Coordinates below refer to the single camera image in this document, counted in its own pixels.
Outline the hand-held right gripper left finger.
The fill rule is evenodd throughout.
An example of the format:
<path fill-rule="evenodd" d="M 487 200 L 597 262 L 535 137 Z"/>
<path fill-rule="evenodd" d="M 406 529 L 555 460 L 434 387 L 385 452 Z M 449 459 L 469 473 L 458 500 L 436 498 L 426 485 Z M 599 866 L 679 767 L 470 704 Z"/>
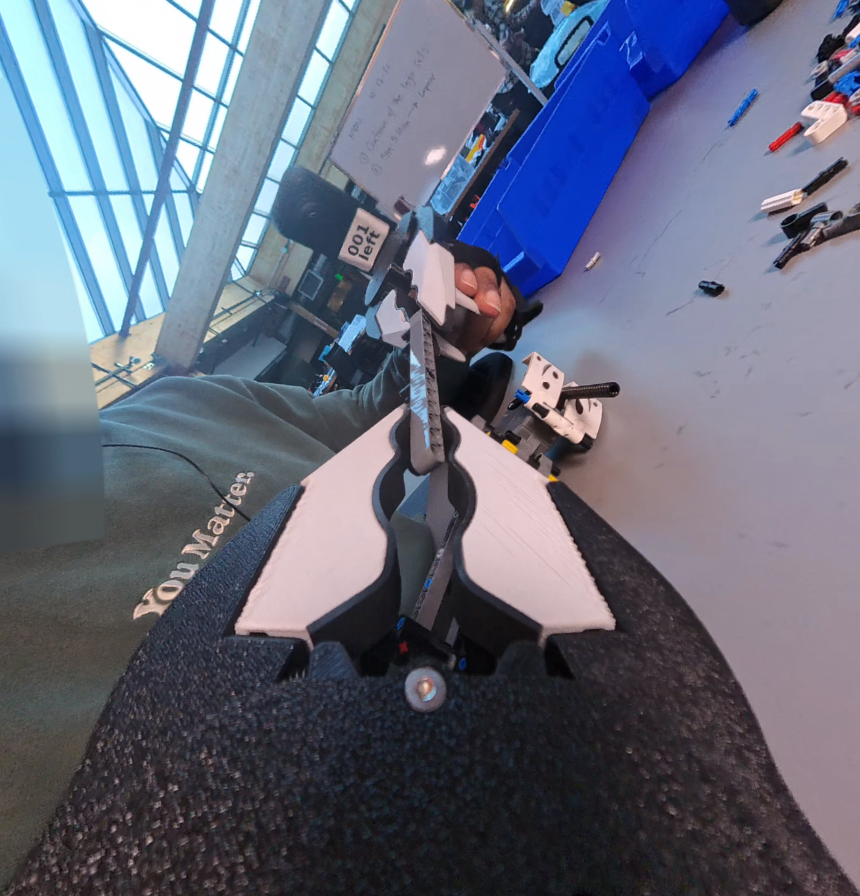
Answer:
<path fill-rule="evenodd" d="M 391 518 L 406 492 L 409 409 L 400 406 L 300 484 L 234 621 L 238 636 L 339 644 L 381 676 L 401 618 Z"/>

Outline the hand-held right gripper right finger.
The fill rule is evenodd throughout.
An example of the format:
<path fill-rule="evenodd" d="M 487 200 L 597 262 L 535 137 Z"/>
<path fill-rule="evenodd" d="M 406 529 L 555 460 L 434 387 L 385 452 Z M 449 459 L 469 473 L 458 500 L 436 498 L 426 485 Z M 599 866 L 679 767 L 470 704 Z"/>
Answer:
<path fill-rule="evenodd" d="M 555 483 L 452 409 L 444 411 L 451 611 L 458 634 L 501 658 L 517 642 L 615 631 L 555 499 Z"/>

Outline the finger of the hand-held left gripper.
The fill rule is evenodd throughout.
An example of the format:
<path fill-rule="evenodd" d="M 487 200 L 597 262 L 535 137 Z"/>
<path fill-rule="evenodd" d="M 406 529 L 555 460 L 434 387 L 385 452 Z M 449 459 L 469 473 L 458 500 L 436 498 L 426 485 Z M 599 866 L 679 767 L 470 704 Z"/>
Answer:
<path fill-rule="evenodd" d="M 410 321 L 405 311 L 397 305 L 397 293 L 387 293 L 374 314 L 378 335 L 375 339 L 400 349 L 409 343 Z"/>
<path fill-rule="evenodd" d="M 426 235 L 416 234 L 406 252 L 402 269 L 411 275 L 416 302 L 438 327 L 456 307 L 455 261 L 451 251 Z"/>

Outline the long grey holed beam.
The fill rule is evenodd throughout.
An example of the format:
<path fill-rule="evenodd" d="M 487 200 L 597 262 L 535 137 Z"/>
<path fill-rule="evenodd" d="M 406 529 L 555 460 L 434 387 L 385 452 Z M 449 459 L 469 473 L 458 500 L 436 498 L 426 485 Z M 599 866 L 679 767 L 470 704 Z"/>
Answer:
<path fill-rule="evenodd" d="M 434 334 L 422 310 L 410 321 L 409 377 L 409 466 L 415 475 L 424 476 L 444 464 L 445 446 Z"/>

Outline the black toy truck chassis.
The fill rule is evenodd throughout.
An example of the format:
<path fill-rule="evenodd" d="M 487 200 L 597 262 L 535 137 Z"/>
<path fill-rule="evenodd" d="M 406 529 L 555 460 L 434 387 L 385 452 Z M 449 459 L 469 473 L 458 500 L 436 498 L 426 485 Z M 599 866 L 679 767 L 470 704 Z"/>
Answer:
<path fill-rule="evenodd" d="M 481 360 L 471 373 L 479 387 L 460 409 L 452 409 L 475 427 L 500 442 L 520 460 L 555 483 L 553 497 L 560 496 L 558 460 L 562 454 L 588 451 L 599 434 L 603 398 L 615 397 L 619 386 L 605 383 L 580 386 L 566 381 L 562 370 L 536 352 L 522 362 L 519 383 L 509 380 L 513 363 L 503 355 Z M 450 577 L 453 569 L 451 535 L 457 514 L 448 498 L 448 462 L 429 473 L 424 485 L 406 500 L 403 513 L 416 516 L 424 511 L 424 522 L 433 540 L 435 556 L 416 594 L 412 619 L 422 626 L 449 653 L 452 665 L 460 672 L 485 675 L 493 672 L 513 646 L 518 650 L 546 651 L 533 643 L 512 644 L 501 658 L 482 650 L 458 634 L 451 611 Z M 566 507 L 557 504 L 566 521 Z"/>

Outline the grey elbow connector with pin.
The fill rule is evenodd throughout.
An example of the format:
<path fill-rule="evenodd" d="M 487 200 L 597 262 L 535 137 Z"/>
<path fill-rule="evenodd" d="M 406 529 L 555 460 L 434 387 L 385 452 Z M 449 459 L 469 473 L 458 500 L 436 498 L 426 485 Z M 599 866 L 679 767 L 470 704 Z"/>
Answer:
<path fill-rule="evenodd" d="M 839 222 L 843 218 L 843 212 L 835 210 L 831 212 L 820 212 L 815 215 L 809 222 L 809 229 L 795 236 L 789 244 L 783 249 L 783 252 L 773 262 L 773 267 L 782 270 L 788 262 L 797 255 L 808 252 L 815 246 L 825 240 L 826 228 Z"/>

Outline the person's left forearm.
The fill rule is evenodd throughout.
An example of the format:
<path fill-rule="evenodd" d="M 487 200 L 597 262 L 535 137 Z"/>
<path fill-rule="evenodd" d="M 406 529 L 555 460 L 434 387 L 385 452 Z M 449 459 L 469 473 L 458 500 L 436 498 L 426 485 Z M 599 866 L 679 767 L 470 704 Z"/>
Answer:
<path fill-rule="evenodd" d="M 339 452 L 402 405 L 410 405 L 411 352 L 394 350 L 375 377 L 353 389 L 337 390 L 313 400 L 329 430 L 324 441 Z"/>

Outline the grey desk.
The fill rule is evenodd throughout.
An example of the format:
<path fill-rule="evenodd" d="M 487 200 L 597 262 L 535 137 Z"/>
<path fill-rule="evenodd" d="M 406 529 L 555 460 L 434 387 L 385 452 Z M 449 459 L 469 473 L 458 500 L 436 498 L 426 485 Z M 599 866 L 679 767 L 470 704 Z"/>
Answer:
<path fill-rule="evenodd" d="M 778 271 L 780 217 L 760 211 L 840 157 L 813 201 L 860 201 L 860 118 L 768 151 L 809 100 L 836 5 L 727 18 L 653 100 L 514 357 L 621 385 L 564 481 L 703 620 L 860 889 L 860 231 Z"/>

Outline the person's left hand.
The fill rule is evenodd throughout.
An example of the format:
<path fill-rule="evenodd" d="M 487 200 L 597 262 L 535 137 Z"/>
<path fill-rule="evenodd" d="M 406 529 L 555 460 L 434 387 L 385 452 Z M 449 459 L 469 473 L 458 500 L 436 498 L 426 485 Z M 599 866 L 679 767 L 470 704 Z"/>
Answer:
<path fill-rule="evenodd" d="M 498 280 L 495 270 L 486 265 L 472 267 L 468 263 L 455 263 L 454 282 L 479 308 L 476 315 L 467 314 L 453 342 L 471 359 L 502 337 L 514 316 L 515 298 L 507 282 Z"/>

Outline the concrete pillar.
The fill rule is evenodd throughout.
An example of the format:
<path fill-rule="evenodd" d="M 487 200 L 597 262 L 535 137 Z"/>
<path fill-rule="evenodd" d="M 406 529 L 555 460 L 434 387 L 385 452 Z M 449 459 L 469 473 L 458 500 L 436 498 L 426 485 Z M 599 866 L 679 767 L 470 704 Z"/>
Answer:
<path fill-rule="evenodd" d="M 196 365 L 329 6 L 260 4 L 155 343 L 167 375 Z"/>

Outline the whiteboard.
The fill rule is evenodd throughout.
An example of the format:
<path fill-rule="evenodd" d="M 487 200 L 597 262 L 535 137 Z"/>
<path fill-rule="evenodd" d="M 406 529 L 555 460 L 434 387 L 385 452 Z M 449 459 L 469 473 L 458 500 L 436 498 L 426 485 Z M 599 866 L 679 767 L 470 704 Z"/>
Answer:
<path fill-rule="evenodd" d="M 399 2 L 331 162 L 387 217 L 428 204 L 505 74 L 483 32 L 452 3 Z"/>

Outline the large glass window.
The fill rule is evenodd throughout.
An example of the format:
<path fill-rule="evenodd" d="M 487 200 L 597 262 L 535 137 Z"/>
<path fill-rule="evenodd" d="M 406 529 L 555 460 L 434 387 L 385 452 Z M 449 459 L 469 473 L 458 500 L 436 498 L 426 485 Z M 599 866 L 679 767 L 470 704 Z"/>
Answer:
<path fill-rule="evenodd" d="M 267 2 L 0 1 L 0 77 L 43 175 L 88 342 L 166 310 Z"/>

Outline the clear plastic bags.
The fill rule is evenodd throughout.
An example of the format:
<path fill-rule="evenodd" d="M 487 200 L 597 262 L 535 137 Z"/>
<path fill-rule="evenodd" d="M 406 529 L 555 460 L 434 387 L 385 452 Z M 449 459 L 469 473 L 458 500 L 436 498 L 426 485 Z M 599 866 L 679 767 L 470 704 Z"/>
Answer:
<path fill-rule="evenodd" d="M 608 1 L 598 1 L 577 6 L 554 28 L 529 70 L 538 89 L 545 90 L 557 79 L 607 5 Z"/>

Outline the black short connector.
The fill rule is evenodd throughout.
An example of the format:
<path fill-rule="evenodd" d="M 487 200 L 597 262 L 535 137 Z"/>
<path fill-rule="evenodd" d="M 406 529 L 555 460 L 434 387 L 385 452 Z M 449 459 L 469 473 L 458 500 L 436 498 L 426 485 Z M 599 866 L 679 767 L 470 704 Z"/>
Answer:
<path fill-rule="evenodd" d="M 785 238 L 792 240 L 805 234 L 812 226 L 813 218 L 828 211 L 826 202 L 817 203 L 805 210 L 796 211 L 781 221 L 780 227 Z"/>

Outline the long black pin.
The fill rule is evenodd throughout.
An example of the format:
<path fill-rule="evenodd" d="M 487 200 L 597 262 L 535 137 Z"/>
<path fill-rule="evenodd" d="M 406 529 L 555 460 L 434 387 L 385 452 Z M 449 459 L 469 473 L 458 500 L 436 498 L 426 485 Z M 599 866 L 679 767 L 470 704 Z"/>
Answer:
<path fill-rule="evenodd" d="M 823 169 L 801 188 L 803 195 L 811 196 L 817 191 L 821 190 L 834 178 L 836 178 L 841 172 L 843 172 L 849 166 L 849 164 L 850 163 L 847 159 L 839 158 L 839 160 Z"/>

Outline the white thick angled beam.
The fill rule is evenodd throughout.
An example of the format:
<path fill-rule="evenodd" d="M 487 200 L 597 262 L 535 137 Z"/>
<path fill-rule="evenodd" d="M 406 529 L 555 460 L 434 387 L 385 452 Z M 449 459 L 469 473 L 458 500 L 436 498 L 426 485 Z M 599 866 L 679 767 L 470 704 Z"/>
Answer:
<path fill-rule="evenodd" d="M 816 146 L 847 123 L 848 113 L 842 103 L 820 99 L 805 106 L 799 118 L 805 125 L 805 139 Z"/>

